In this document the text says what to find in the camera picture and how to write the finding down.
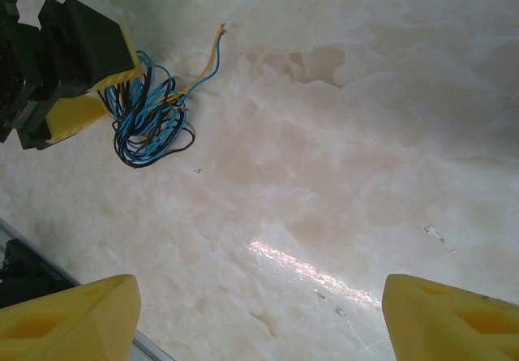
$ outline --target marble floor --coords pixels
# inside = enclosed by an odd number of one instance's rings
[[[519,303],[519,0],[81,1],[181,82],[227,23],[189,151],[130,169],[108,118],[0,146],[0,216],[82,282],[136,275],[173,357],[393,359],[390,273]]]

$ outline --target black component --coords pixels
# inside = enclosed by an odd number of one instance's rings
[[[0,308],[75,286],[18,239],[7,242],[5,254],[6,263],[0,269]]]
[[[17,14],[0,2],[0,140],[16,124],[24,124],[24,108],[34,89],[42,85],[35,50],[43,49],[39,30],[16,23]]]
[[[41,30],[19,24],[15,6],[0,2],[0,140],[15,128],[24,148],[43,149],[58,99],[135,65],[119,25],[77,0],[45,0],[38,18]]]

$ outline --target yellow plastic part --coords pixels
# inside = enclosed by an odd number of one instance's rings
[[[74,99],[59,99],[45,119],[51,135],[47,143],[56,144],[69,138],[105,114],[105,105],[97,97],[84,95]]]
[[[121,27],[122,34],[127,43],[128,50],[130,51],[131,59],[135,65],[133,69],[130,71],[124,71],[122,73],[117,73],[116,75],[110,75],[106,77],[101,82],[97,83],[91,91],[100,91],[102,89],[111,87],[112,85],[124,83],[126,81],[130,81],[136,79],[137,77],[144,74],[143,66],[140,63],[139,56],[137,55],[137,51],[131,41],[130,36],[125,28]]]
[[[0,310],[1,361],[128,360],[140,312],[133,276]]]
[[[382,311],[398,361],[519,360],[515,304],[393,274]]]

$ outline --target tangled wires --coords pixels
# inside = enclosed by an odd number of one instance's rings
[[[146,73],[139,79],[128,81],[99,92],[106,109],[114,118],[114,149],[126,165],[133,168],[150,166],[161,158],[187,150],[195,142],[195,132],[187,123],[186,100],[201,84],[210,80],[220,68],[220,40],[225,34],[224,24],[212,46],[208,64],[200,76],[188,87],[177,91],[176,82],[168,70],[157,64],[144,52],[139,59]],[[217,63],[211,74],[207,74],[216,56]],[[152,82],[161,71],[166,80],[150,92]],[[191,136],[182,148],[171,145],[182,131]]]

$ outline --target blue wire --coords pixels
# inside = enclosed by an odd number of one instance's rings
[[[217,40],[217,64],[214,71],[194,84],[184,96],[176,99],[180,107],[185,108],[186,101],[191,93],[200,85],[214,77],[220,69],[220,41],[221,35]],[[144,51],[138,51],[137,54],[147,71],[151,69],[150,83],[156,76],[157,70],[165,74],[166,81],[163,81],[151,92],[148,92],[144,98],[144,105],[142,106],[137,105],[144,92],[144,78],[138,78],[130,82],[128,88],[128,105],[121,105],[121,95],[119,95],[117,87],[105,89],[105,99],[107,107],[115,119],[116,138],[122,139],[122,143],[120,144],[121,154],[131,163],[139,165],[156,161],[169,151],[172,143],[178,138],[182,129],[186,126],[187,112],[181,114],[182,117],[180,121],[177,122],[179,116],[178,109],[166,101],[157,102],[161,97],[165,96],[167,92],[177,94],[171,89],[174,84],[173,77],[165,67],[154,64],[149,55]],[[149,122],[144,125],[147,118],[150,118]],[[142,143],[135,142],[135,139],[139,137],[148,137],[148,133],[152,129],[156,130],[159,124],[161,128],[154,137]],[[171,136],[175,129],[177,130],[175,135]]]

